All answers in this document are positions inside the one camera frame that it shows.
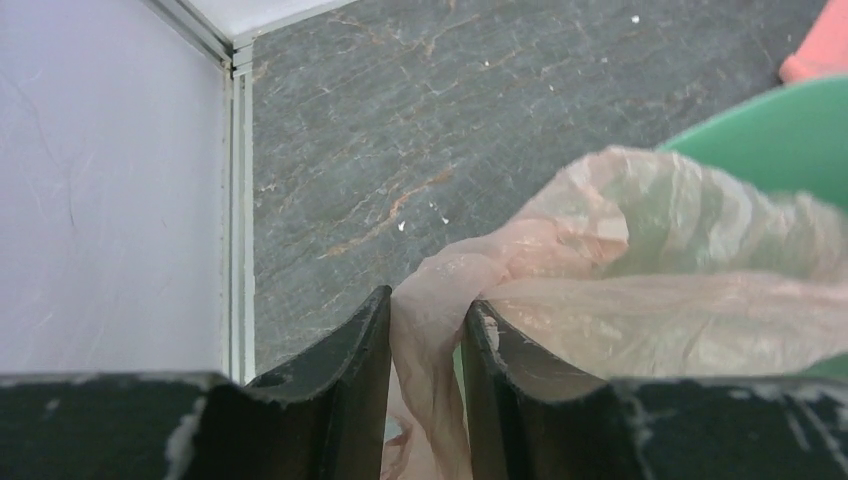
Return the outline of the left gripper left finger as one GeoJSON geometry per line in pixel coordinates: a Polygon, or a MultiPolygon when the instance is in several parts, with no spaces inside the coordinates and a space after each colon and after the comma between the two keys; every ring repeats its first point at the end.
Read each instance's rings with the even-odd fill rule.
{"type": "Polygon", "coordinates": [[[246,385],[212,372],[5,375],[5,479],[376,479],[391,290],[246,385]]]}

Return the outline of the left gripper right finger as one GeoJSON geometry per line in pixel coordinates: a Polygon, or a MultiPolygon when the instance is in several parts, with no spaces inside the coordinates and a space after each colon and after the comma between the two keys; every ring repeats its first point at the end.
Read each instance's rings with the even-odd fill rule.
{"type": "Polygon", "coordinates": [[[602,380],[485,301],[462,345],[478,479],[843,479],[847,385],[810,376],[602,380]]]}

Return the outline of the translucent pink plastic trash bag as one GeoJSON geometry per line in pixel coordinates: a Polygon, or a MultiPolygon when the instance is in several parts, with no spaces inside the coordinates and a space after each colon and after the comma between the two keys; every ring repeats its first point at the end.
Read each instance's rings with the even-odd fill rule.
{"type": "Polygon", "coordinates": [[[602,379],[795,372],[847,349],[847,213],[676,152],[608,147],[391,297],[385,479],[468,479],[453,354],[472,302],[602,379]]]}

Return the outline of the green plastic trash bin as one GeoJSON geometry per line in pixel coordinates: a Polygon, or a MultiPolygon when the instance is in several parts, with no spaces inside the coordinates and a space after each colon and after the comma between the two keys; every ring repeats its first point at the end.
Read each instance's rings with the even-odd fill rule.
{"type": "Polygon", "coordinates": [[[785,87],[669,140],[628,208],[653,309],[622,373],[847,373],[847,82],[785,87]]]}

